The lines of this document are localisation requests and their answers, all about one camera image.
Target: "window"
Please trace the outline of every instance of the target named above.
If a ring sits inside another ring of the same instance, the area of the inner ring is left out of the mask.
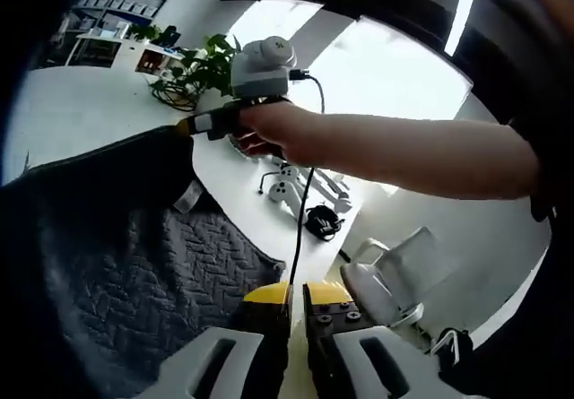
[[[326,113],[453,119],[472,87],[423,45],[367,18],[349,26],[309,70],[324,87]],[[290,98],[319,112],[312,82],[296,83]]]
[[[261,0],[253,4],[230,29],[241,45],[269,36],[290,39],[321,8],[295,0]]]

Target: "black screw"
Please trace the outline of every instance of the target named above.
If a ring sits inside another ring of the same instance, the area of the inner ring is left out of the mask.
[[[333,321],[333,318],[331,316],[319,316],[317,317],[317,321],[321,325],[330,325],[331,321]]]
[[[361,319],[360,312],[350,312],[349,314],[347,314],[348,321],[359,321],[360,319]]]

